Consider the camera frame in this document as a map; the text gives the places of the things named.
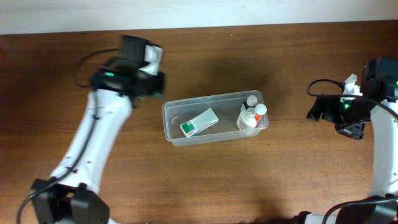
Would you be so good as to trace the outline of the orange bottle white cap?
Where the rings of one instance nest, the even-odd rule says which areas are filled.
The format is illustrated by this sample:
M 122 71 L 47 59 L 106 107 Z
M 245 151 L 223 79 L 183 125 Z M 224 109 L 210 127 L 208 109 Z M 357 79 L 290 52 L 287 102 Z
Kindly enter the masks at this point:
M 254 109 L 256 112 L 255 119 L 257 122 L 260 122 L 262 116 L 267 113 L 267 107 L 264 104 L 257 104 Z

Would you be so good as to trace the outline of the black bottle white cap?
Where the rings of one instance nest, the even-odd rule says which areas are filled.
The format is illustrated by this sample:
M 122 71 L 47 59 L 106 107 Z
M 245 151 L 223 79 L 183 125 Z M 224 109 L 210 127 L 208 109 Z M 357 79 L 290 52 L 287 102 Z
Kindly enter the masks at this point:
M 242 104 L 241 111 L 246 111 L 248 108 L 254 108 L 258 104 L 258 99 L 254 95 L 250 95 Z

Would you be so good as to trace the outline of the white bottle clear cap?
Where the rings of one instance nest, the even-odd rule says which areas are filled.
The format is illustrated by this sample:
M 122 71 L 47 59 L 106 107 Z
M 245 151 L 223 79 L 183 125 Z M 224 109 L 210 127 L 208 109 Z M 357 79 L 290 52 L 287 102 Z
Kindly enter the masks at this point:
M 237 127 L 239 130 L 251 129 L 257 126 L 257 121 L 255 119 L 256 110 L 254 108 L 248 108 L 247 110 L 242 110 L 237 119 Z

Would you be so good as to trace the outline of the white green medicine box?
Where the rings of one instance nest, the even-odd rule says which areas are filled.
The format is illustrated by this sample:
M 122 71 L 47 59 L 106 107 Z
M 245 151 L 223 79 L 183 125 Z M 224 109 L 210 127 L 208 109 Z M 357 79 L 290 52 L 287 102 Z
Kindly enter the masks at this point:
M 209 108 L 198 116 L 182 123 L 180 129 L 186 138 L 196 136 L 219 121 L 214 111 Z

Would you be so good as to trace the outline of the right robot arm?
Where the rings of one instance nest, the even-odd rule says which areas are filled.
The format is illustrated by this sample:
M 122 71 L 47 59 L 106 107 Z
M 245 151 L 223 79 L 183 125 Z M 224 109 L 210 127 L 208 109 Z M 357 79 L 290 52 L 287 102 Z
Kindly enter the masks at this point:
M 362 79 L 351 75 L 334 82 L 340 94 L 316 94 L 307 118 L 324 119 L 337 133 L 361 140 L 367 123 L 373 126 L 373 176 L 368 196 L 343 202 L 325 214 L 300 212 L 294 223 L 391 224 L 397 223 L 397 60 L 368 60 Z

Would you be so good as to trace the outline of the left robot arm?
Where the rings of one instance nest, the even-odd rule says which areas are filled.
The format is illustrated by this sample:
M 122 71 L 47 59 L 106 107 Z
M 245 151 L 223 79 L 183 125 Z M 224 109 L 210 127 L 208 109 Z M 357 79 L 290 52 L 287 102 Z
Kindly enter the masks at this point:
M 160 98 L 165 74 L 101 68 L 90 80 L 83 119 L 49 180 L 36 179 L 30 200 L 39 223 L 113 223 L 99 191 L 118 133 L 135 98 Z

